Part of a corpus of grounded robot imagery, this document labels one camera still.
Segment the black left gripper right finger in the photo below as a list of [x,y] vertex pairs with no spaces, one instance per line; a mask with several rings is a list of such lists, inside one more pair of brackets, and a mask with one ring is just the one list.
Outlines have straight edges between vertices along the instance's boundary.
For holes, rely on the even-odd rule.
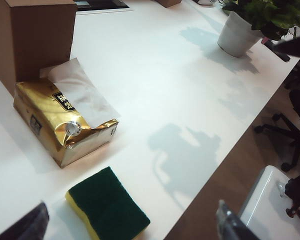
[[258,240],[259,238],[230,210],[223,199],[216,211],[217,235],[220,240]]

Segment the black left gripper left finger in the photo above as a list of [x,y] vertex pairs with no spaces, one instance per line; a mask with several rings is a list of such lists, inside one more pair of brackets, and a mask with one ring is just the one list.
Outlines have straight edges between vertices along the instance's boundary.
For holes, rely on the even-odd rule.
[[0,234],[0,240],[43,240],[50,220],[42,201]]

